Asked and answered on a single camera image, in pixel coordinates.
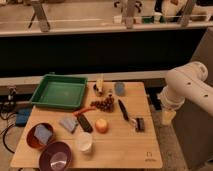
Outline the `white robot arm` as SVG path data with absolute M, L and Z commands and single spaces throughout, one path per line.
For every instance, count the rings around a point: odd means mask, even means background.
M 170 125 L 176 111 L 188 99 L 213 116 L 213 87 L 205 83 L 207 67 L 194 61 L 169 70 L 166 73 L 166 86 L 158 98 L 162 104 L 163 125 Z

